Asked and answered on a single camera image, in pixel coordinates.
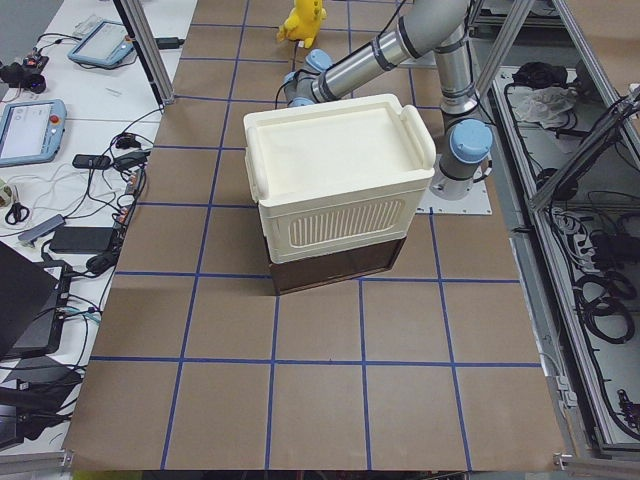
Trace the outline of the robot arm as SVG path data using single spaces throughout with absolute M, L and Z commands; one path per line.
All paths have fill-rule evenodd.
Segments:
M 411 59 L 432 52 L 440 80 L 440 109 L 446 130 L 479 117 L 468 40 L 470 1 L 415 1 L 368 43 L 333 63 L 313 49 L 302 67 L 284 77 L 277 93 L 290 106 L 339 100 Z

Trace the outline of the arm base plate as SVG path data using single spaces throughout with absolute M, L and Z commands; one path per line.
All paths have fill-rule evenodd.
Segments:
M 487 185 L 482 177 L 482 168 L 478 167 L 474 176 L 466 181 L 454 181 L 446 177 L 439 166 L 431 184 L 425 190 L 416 212 L 418 214 L 475 215 L 493 214 Z

